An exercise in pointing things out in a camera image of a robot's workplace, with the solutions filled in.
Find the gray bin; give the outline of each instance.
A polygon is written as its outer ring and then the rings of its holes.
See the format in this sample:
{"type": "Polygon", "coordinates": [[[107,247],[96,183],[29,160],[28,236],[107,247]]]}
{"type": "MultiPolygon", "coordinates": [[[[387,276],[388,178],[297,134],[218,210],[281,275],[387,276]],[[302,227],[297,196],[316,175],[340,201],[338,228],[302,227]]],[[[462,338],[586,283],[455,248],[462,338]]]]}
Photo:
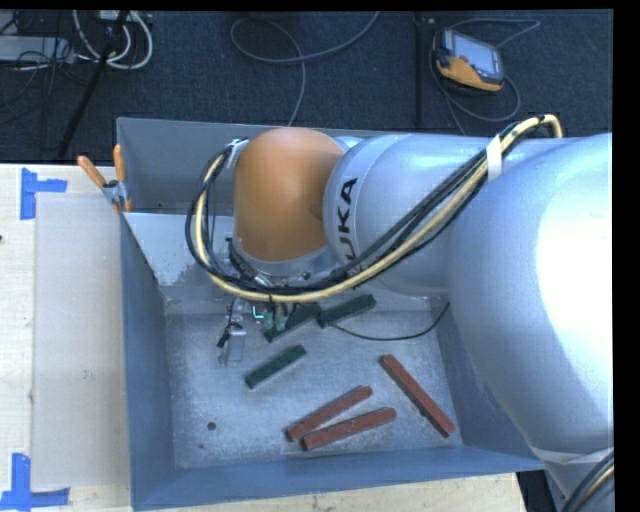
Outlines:
{"type": "MultiPolygon", "coordinates": [[[[543,469],[478,375],[449,312],[433,331],[398,342],[361,340],[307,323],[269,343],[245,315],[242,360],[219,364],[216,342],[232,297],[188,254],[184,215],[211,156],[233,138],[269,128],[117,121],[135,209],[120,223],[133,508],[543,469]],[[170,275],[172,258],[187,263],[170,275]],[[296,365],[255,389],[246,386],[246,374],[298,344],[307,354],[296,365]],[[453,420],[451,436],[442,437],[385,373],[379,359],[388,353],[453,420]],[[309,452],[286,439],[292,423],[357,385],[370,385],[373,395],[336,421],[382,407],[394,407],[396,420],[309,452]]],[[[381,133],[322,131],[363,138],[381,133]]],[[[221,175],[217,193],[218,236],[233,213],[230,173],[221,175]]],[[[376,308],[341,325],[375,336],[419,332],[447,300],[366,285],[333,302],[364,293],[374,295],[376,308]]]]}

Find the red wooden block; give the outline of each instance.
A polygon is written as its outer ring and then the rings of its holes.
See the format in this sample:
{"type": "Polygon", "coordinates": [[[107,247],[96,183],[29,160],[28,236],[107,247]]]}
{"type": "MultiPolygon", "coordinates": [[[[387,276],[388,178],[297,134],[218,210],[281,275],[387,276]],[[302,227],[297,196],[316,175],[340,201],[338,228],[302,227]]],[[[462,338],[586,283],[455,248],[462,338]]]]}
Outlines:
{"type": "Polygon", "coordinates": [[[313,414],[307,416],[300,422],[289,427],[286,431],[289,441],[295,441],[299,437],[311,432],[314,428],[335,418],[338,414],[353,407],[359,402],[369,398],[373,390],[369,386],[358,386],[346,395],[318,409],[313,414]]]}
{"type": "Polygon", "coordinates": [[[440,434],[448,437],[455,431],[456,427],[449,417],[393,355],[387,354],[384,356],[381,364],[389,376],[400,386],[400,389],[420,409],[420,412],[429,419],[440,434]]]}
{"type": "Polygon", "coordinates": [[[391,407],[356,416],[341,423],[315,430],[302,438],[305,450],[313,450],[345,437],[359,434],[365,430],[389,423],[396,419],[396,411],[391,407]]]}

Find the blue tape corner mark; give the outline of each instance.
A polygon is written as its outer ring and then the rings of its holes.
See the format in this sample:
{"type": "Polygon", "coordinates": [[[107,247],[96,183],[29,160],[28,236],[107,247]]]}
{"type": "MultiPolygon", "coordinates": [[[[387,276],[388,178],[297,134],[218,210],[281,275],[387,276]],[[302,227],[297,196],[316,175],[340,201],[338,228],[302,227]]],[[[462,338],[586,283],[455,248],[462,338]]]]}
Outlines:
{"type": "Polygon", "coordinates": [[[22,187],[20,192],[20,219],[33,219],[36,216],[36,192],[64,192],[66,180],[48,179],[38,181],[38,175],[26,167],[22,168],[22,187]]]}
{"type": "Polygon", "coordinates": [[[0,510],[30,512],[32,507],[66,505],[69,488],[51,492],[31,492],[31,459],[21,453],[11,456],[11,490],[0,496],[0,510]]]}

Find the wooden table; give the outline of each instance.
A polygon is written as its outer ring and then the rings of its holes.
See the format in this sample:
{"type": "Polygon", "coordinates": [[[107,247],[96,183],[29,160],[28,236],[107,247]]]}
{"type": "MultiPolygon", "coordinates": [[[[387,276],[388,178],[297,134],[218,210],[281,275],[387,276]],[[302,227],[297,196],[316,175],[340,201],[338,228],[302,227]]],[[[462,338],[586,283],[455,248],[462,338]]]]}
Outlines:
{"type": "MultiPolygon", "coordinates": [[[[0,491],[10,487],[11,454],[30,455],[32,425],[35,227],[20,220],[19,164],[0,165],[0,491]]],[[[109,179],[112,168],[101,168],[109,179]]],[[[60,178],[74,192],[101,195],[76,166],[47,168],[39,179],[60,178]]],[[[113,214],[105,209],[105,214],[113,214]]],[[[130,510],[126,485],[71,487],[59,510],[130,510]]],[[[525,511],[515,474],[488,475],[326,494],[194,507],[210,512],[525,511]]]]}

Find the wire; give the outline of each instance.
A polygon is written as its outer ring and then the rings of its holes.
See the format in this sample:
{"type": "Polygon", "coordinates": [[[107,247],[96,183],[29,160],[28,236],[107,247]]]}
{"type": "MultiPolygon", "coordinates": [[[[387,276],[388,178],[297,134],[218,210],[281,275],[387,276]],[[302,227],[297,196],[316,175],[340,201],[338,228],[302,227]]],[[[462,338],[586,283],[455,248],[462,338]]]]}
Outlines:
{"type": "Polygon", "coordinates": [[[229,339],[229,336],[231,336],[232,327],[241,328],[240,324],[233,321],[233,308],[236,304],[236,300],[238,300],[238,297],[234,297],[233,300],[231,301],[231,305],[229,306],[229,319],[227,320],[227,325],[222,331],[222,335],[220,336],[220,338],[218,339],[218,343],[216,344],[218,348],[222,348],[224,344],[227,342],[227,340],[229,339]]]}
{"type": "Polygon", "coordinates": [[[9,111],[9,113],[11,114],[11,116],[8,119],[4,119],[0,122],[0,125],[4,125],[6,123],[12,122],[12,121],[17,121],[18,124],[20,125],[20,127],[23,129],[23,131],[27,134],[27,136],[29,137],[29,139],[34,143],[34,145],[36,147],[38,147],[38,149],[40,151],[53,151],[55,149],[57,149],[59,147],[59,144],[56,145],[52,145],[52,146],[47,146],[45,145],[42,140],[44,140],[46,138],[46,133],[45,133],[45,129],[47,126],[47,122],[46,122],[46,117],[47,117],[47,104],[48,102],[51,100],[51,96],[53,93],[53,84],[54,84],[54,78],[55,78],[55,72],[56,69],[59,68],[59,65],[57,65],[57,52],[58,52],[58,46],[60,44],[60,15],[58,15],[58,23],[56,26],[56,36],[55,36],[55,44],[53,47],[53,52],[52,52],[52,56],[49,57],[48,55],[46,55],[44,52],[38,52],[35,50],[29,50],[29,51],[25,51],[23,53],[21,53],[18,58],[16,59],[16,65],[19,65],[20,60],[22,60],[25,56],[27,55],[31,55],[31,54],[35,54],[38,55],[40,57],[42,57],[43,59],[45,59],[45,61],[48,61],[51,64],[48,65],[44,65],[44,66],[35,66],[33,68],[26,68],[26,70],[33,70],[33,71],[38,71],[40,69],[44,69],[44,68],[50,68],[51,69],[51,77],[49,79],[49,86],[48,86],[48,90],[46,91],[46,94],[44,92],[44,90],[42,91],[42,97],[41,100],[32,108],[27,109],[25,112],[21,112],[18,113],[16,112],[13,107],[11,106],[11,103],[13,103],[14,101],[16,101],[25,91],[26,89],[29,87],[29,85],[31,84],[31,82],[33,81],[33,79],[35,78],[37,73],[33,73],[31,75],[31,77],[29,78],[29,80],[27,81],[27,84],[20,90],[20,92],[14,96],[11,100],[7,100],[2,94],[0,94],[0,101],[2,101],[2,103],[4,104],[4,107],[9,111]],[[40,122],[40,126],[41,126],[41,133],[40,133],[40,141],[35,137],[35,135],[33,135],[33,133],[31,133],[31,130],[29,129],[29,127],[22,121],[22,118],[33,113],[36,109],[41,108],[41,122],[40,122]]]}
{"type": "MultiPolygon", "coordinates": [[[[62,11],[58,11],[58,15],[56,16],[56,31],[55,31],[55,39],[54,39],[55,43],[53,45],[53,51],[51,55],[51,61],[53,62],[50,67],[49,88],[45,95],[45,101],[43,101],[42,107],[40,109],[40,144],[39,144],[40,151],[57,149],[59,146],[58,144],[54,147],[47,147],[44,141],[47,140],[47,129],[49,126],[49,123],[48,123],[49,110],[50,110],[49,101],[51,99],[51,94],[53,92],[53,84],[56,77],[56,69],[59,67],[57,56],[58,56],[58,47],[60,46],[60,41],[61,41],[60,39],[61,23],[62,23],[62,11]]],[[[43,50],[44,50],[44,41],[45,40],[43,38],[42,39],[43,50]]]]}
{"type": "MultiPolygon", "coordinates": [[[[516,123],[512,123],[511,125],[507,126],[499,134],[499,136],[501,138],[504,137],[514,126],[516,126],[516,123]]],[[[360,253],[355,258],[351,259],[348,263],[344,264],[340,268],[334,269],[333,272],[331,272],[331,274],[328,277],[325,277],[322,280],[314,282],[313,286],[306,286],[304,288],[303,287],[297,287],[296,288],[297,293],[300,293],[301,290],[305,290],[305,289],[306,290],[309,290],[309,289],[315,289],[315,290],[321,289],[324,286],[328,286],[330,284],[335,284],[335,283],[337,283],[339,281],[342,281],[342,280],[346,279],[346,277],[348,277],[348,273],[352,269],[357,268],[361,263],[363,263],[370,256],[375,254],[376,251],[381,249],[384,244],[386,244],[389,240],[391,240],[393,238],[393,236],[396,235],[404,227],[403,232],[398,236],[398,238],[396,238],[394,244],[390,247],[390,250],[387,253],[385,253],[383,256],[386,256],[389,252],[391,252],[392,249],[397,248],[397,246],[399,245],[400,242],[403,242],[404,240],[406,240],[406,238],[410,234],[410,231],[412,231],[415,227],[417,227],[417,225],[422,220],[424,220],[425,217],[434,208],[436,208],[444,199],[446,199],[448,196],[450,196],[451,193],[461,183],[463,183],[466,179],[469,178],[469,176],[471,176],[471,174],[473,173],[473,170],[474,170],[474,166],[476,166],[480,162],[480,160],[482,158],[485,158],[484,152],[479,153],[474,158],[470,159],[460,169],[458,169],[457,171],[453,172],[442,183],[440,183],[434,190],[432,190],[431,193],[429,193],[422,201],[420,201],[420,203],[418,203],[416,206],[414,206],[407,214],[405,214],[404,217],[402,217],[390,229],[388,229],[386,233],[384,233],[374,243],[372,243],[366,250],[364,250],[362,253],[360,253]]],[[[474,195],[474,193],[470,194],[468,196],[467,200],[461,202],[460,205],[458,206],[458,210],[463,208],[465,206],[466,202],[468,200],[470,200],[473,197],[473,195],[474,195]]],[[[438,236],[438,234],[444,228],[446,228],[446,226],[449,224],[449,222],[451,222],[453,220],[453,218],[455,216],[456,216],[456,213],[454,212],[454,214],[452,214],[448,220],[443,222],[441,224],[441,227],[438,228],[428,239],[426,239],[424,242],[422,242],[419,247],[416,247],[416,248],[412,249],[405,256],[401,257],[398,260],[398,262],[402,261],[404,258],[409,256],[415,250],[417,250],[419,248],[422,248],[426,244],[430,243],[436,236],[438,236]]],[[[251,269],[250,265],[248,265],[247,262],[242,261],[242,258],[240,258],[240,255],[234,254],[232,245],[230,245],[230,256],[231,256],[231,259],[232,259],[232,262],[234,263],[234,265],[237,266],[237,267],[240,267],[239,270],[241,271],[241,273],[244,271],[244,268],[247,268],[248,271],[244,272],[244,273],[246,273],[249,276],[250,279],[254,279],[255,276],[258,275],[258,272],[255,269],[251,269]]],[[[204,268],[207,268],[206,264],[203,264],[202,262],[201,262],[201,265],[204,268]]]]}
{"type": "MultiPolygon", "coordinates": [[[[562,137],[562,128],[556,116],[551,114],[540,115],[529,118],[525,121],[517,123],[513,128],[510,128],[508,133],[501,139],[500,147],[502,153],[507,152],[520,138],[532,128],[536,128],[540,125],[549,125],[552,133],[555,137],[562,137]]],[[[194,258],[200,263],[203,268],[209,272],[209,277],[212,281],[222,288],[223,290],[247,299],[253,302],[312,302],[319,299],[324,299],[331,295],[343,292],[348,289],[352,289],[356,286],[363,284],[364,282],[374,278],[379,273],[386,270],[400,258],[408,254],[415,247],[419,246],[424,240],[437,232],[443,222],[449,219],[450,215],[454,214],[457,209],[464,204],[465,199],[471,193],[473,193],[486,178],[488,172],[488,162],[486,158],[486,152],[482,151],[472,160],[477,160],[472,166],[471,175],[459,185],[456,191],[450,196],[450,198],[442,205],[442,207],[435,212],[433,217],[422,226],[416,233],[411,235],[406,241],[404,241],[399,247],[397,247],[390,254],[378,259],[367,268],[360,270],[357,274],[352,275],[336,284],[329,285],[320,290],[313,291],[300,291],[296,288],[264,288],[256,287],[253,283],[253,289],[251,289],[252,283],[242,279],[235,278],[233,276],[221,275],[216,269],[211,266],[210,259],[205,249],[204,238],[198,226],[202,225],[202,215],[204,210],[204,203],[206,200],[207,187],[215,180],[215,178],[222,172],[226,158],[231,153],[231,146],[227,146],[223,152],[212,162],[208,171],[204,177],[204,183],[201,187],[198,195],[194,199],[191,208],[187,215],[187,221],[185,224],[185,233],[187,236],[187,243],[194,258]],[[191,219],[194,219],[194,234],[195,234],[195,246],[191,240],[191,219]],[[242,287],[237,287],[230,284],[231,281],[241,284],[242,287]]]]}
{"type": "Polygon", "coordinates": [[[604,457],[573,491],[562,507],[562,512],[578,512],[596,495],[596,492],[614,475],[613,450],[604,457]]]}
{"type": "Polygon", "coordinates": [[[291,114],[291,116],[289,117],[289,121],[287,122],[287,126],[291,126],[295,120],[295,118],[298,115],[298,111],[300,110],[300,106],[302,105],[302,99],[304,98],[304,94],[305,94],[305,89],[306,89],[306,84],[307,84],[307,71],[306,71],[306,67],[305,67],[305,63],[312,60],[312,59],[316,59],[316,58],[320,58],[320,57],[324,57],[326,55],[330,55],[332,53],[336,53],[340,50],[343,50],[344,48],[347,48],[348,46],[352,45],[353,43],[355,43],[358,39],[360,39],[361,37],[363,37],[371,28],[371,26],[373,25],[373,23],[375,22],[375,20],[378,18],[378,16],[380,15],[380,11],[377,11],[373,17],[371,18],[371,20],[369,20],[369,22],[367,23],[367,25],[360,31],[358,32],[358,34],[356,34],[354,37],[352,37],[351,39],[349,39],[348,41],[346,41],[345,43],[342,43],[338,46],[334,46],[333,48],[329,48],[327,50],[323,50],[320,52],[316,52],[316,53],[312,53],[312,54],[308,54],[308,55],[303,55],[302,54],[302,50],[300,49],[300,46],[298,45],[298,43],[296,42],[295,38],[287,31],[284,29],[284,27],[282,27],[281,25],[279,25],[278,23],[271,21],[271,20],[256,20],[255,18],[250,18],[250,17],[245,17],[245,18],[240,18],[238,20],[236,20],[233,25],[231,25],[231,30],[230,30],[230,36],[231,36],[231,41],[233,42],[234,46],[240,51],[240,53],[242,53],[243,55],[250,57],[254,60],[258,60],[260,62],[266,62],[268,64],[294,64],[296,62],[300,63],[301,66],[301,70],[302,70],[302,84],[300,86],[300,94],[298,95],[298,101],[296,103],[296,106],[293,110],[293,114],[291,114]],[[282,32],[285,36],[287,36],[287,38],[291,41],[291,43],[293,44],[293,46],[295,47],[298,56],[297,57],[291,57],[291,58],[270,58],[270,57],[262,57],[260,55],[256,55],[255,53],[251,53],[247,50],[245,50],[240,43],[238,43],[237,39],[236,39],[236,29],[238,26],[240,26],[243,23],[246,23],[247,21],[262,21],[262,22],[266,22],[269,25],[275,27],[276,29],[278,29],[280,32],[282,32]]]}
{"type": "Polygon", "coordinates": [[[340,327],[339,325],[333,324],[331,322],[327,322],[327,325],[333,327],[334,329],[338,329],[339,331],[342,331],[345,334],[349,334],[350,336],[355,336],[356,338],[360,338],[360,339],[363,339],[363,340],[370,340],[370,341],[404,341],[404,340],[411,340],[411,339],[414,339],[414,338],[419,338],[420,336],[424,336],[425,334],[430,333],[440,323],[440,320],[442,319],[442,317],[444,316],[444,314],[447,312],[448,309],[449,309],[449,303],[447,302],[445,304],[444,308],[442,308],[442,311],[440,312],[438,317],[425,330],[417,332],[415,334],[409,334],[407,336],[395,336],[395,337],[392,337],[392,338],[378,338],[376,336],[369,336],[367,334],[360,334],[360,333],[357,333],[357,332],[353,332],[353,331],[351,331],[349,329],[345,329],[344,327],[340,327]]]}
{"type": "MultiPolygon", "coordinates": [[[[456,28],[462,25],[469,25],[469,24],[473,24],[473,23],[507,23],[507,24],[515,24],[515,23],[531,23],[532,25],[530,27],[527,27],[519,32],[516,32],[515,34],[512,34],[511,36],[507,37],[506,39],[503,39],[500,43],[498,43],[496,45],[496,48],[501,48],[502,46],[506,45],[507,43],[509,43],[510,41],[513,41],[515,38],[520,37],[523,34],[526,34],[527,32],[537,28],[538,26],[540,26],[540,21],[538,20],[505,20],[505,19],[501,19],[501,18],[475,18],[475,19],[471,19],[471,20],[463,20],[463,21],[459,21],[458,23],[454,23],[453,25],[450,25],[448,28],[456,28]]],[[[447,104],[447,109],[449,110],[449,113],[451,114],[451,117],[453,118],[454,122],[456,123],[456,126],[458,127],[458,130],[460,131],[460,133],[462,133],[463,135],[466,135],[466,131],[465,129],[462,127],[462,124],[460,123],[460,120],[458,119],[458,117],[456,116],[455,110],[453,109],[453,107],[455,106],[456,108],[458,108],[459,110],[461,110],[462,112],[464,112],[465,114],[467,114],[470,117],[473,117],[475,119],[478,119],[480,121],[486,121],[486,122],[505,122],[505,121],[509,121],[511,119],[513,119],[513,117],[519,112],[520,107],[521,107],[521,97],[520,97],[520,91],[517,88],[517,86],[515,85],[515,83],[513,82],[513,80],[511,80],[507,75],[504,76],[504,80],[505,82],[509,85],[509,87],[511,87],[511,89],[513,90],[513,93],[515,95],[515,105],[513,106],[511,112],[509,112],[506,115],[503,116],[499,116],[499,117],[489,117],[489,116],[482,116],[480,114],[477,114],[471,110],[469,110],[468,108],[466,108],[462,103],[460,103],[459,101],[456,101],[455,99],[453,99],[453,96],[451,95],[451,93],[440,83],[440,80],[438,80],[438,77],[436,76],[435,70],[434,70],[434,59],[433,59],[433,46],[429,45],[429,69],[431,71],[431,76],[433,77],[434,82],[436,83],[436,85],[438,86],[438,88],[440,89],[440,91],[442,92],[442,94],[445,97],[445,101],[447,104]]]]}
{"type": "MultiPolygon", "coordinates": [[[[84,59],[84,60],[90,60],[92,62],[98,62],[100,60],[100,53],[91,45],[91,43],[89,43],[89,40],[87,39],[87,36],[85,35],[84,31],[82,30],[82,26],[80,25],[80,19],[78,17],[78,10],[77,9],[73,9],[71,11],[71,15],[73,17],[73,22],[75,24],[76,30],[78,31],[78,35],[80,36],[80,39],[82,41],[82,44],[84,45],[84,47],[89,51],[89,53],[93,56],[92,57],[87,57],[86,55],[80,55],[78,54],[78,58],[80,59],[84,59]]],[[[121,70],[126,70],[126,71],[130,71],[130,70],[134,70],[134,69],[140,69],[144,66],[147,65],[147,63],[151,60],[151,56],[153,55],[153,36],[151,35],[151,30],[149,30],[149,27],[147,26],[147,24],[144,22],[144,20],[140,17],[140,15],[136,12],[136,11],[131,11],[129,13],[129,16],[142,28],[146,41],[147,41],[147,52],[144,55],[144,57],[142,58],[141,61],[137,62],[137,63],[133,63],[133,64],[120,64],[118,61],[122,60],[131,50],[131,34],[129,32],[129,29],[126,26],[122,27],[122,31],[125,35],[126,38],[126,46],[124,48],[124,50],[122,50],[119,54],[110,57],[109,59],[107,59],[107,65],[109,67],[112,67],[114,69],[121,69],[121,70]]]]}
{"type": "Polygon", "coordinates": [[[11,15],[11,19],[9,21],[7,21],[4,25],[2,25],[2,27],[0,27],[0,35],[4,34],[4,31],[7,30],[11,25],[15,25],[17,28],[17,9],[13,10],[13,14],[11,15]]]}
{"type": "Polygon", "coordinates": [[[342,43],[342,44],[340,44],[338,46],[334,46],[333,48],[329,48],[327,50],[322,50],[320,52],[311,53],[311,54],[308,54],[308,55],[299,55],[298,57],[274,59],[274,58],[270,58],[270,57],[262,57],[260,55],[256,55],[255,53],[250,53],[247,50],[245,50],[244,48],[242,48],[238,44],[238,42],[237,42],[237,40],[235,38],[235,30],[238,27],[238,25],[240,25],[241,23],[246,22],[247,20],[249,20],[251,18],[240,18],[239,20],[236,20],[234,22],[234,24],[231,26],[231,41],[233,42],[235,47],[238,50],[240,50],[244,55],[246,55],[247,57],[251,57],[252,59],[262,61],[262,62],[267,62],[267,63],[270,63],[270,64],[293,64],[295,62],[307,62],[307,61],[312,60],[312,59],[317,59],[319,57],[325,57],[326,55],[330,55],[332,53],[336,53],[336,52],[338,52],[340,50],[343,50],[344,48],[347,48],[348,46],[352,45],[353,43],[355,43],[358,39],[360,39],[362,36],[364,36],[369,31],[369,29],[371,28],[373,23],[376,21],[378,16],[380,16],[380,11],[376,11],[374,13],[374,15],[372,16],[371,20],[369,20],[369,22],[367,23],[367,25],[360,32],[358,32],[355,36],[353,36],[351,39],[349,39],[347,42],[342,43]]]}

